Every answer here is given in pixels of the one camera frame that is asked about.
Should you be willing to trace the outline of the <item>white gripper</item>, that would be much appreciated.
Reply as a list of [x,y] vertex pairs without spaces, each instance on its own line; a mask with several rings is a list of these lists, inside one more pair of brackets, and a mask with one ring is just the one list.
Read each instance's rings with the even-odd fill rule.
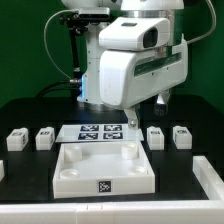
[[165,58],[156,58],[155,50],[106,50],[102,54],[100,98],[108,107],[125,109],[130,129],[139,128],[140,106],[136,104],[158,94],[154,112],[157,116],[165,116],[171,97],[171,91],[167,89],[185,81],[188,72],[186,41],[173,46],[171,52],[172,55]]

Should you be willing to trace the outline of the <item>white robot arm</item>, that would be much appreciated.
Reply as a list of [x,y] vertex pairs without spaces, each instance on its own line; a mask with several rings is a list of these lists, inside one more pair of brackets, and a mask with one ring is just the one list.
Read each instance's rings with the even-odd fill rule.
[[136,129],[139,104],[167,99],[187,77],[183,0],[61,1],[86,33],[88,65],[78,101],[122,110]]

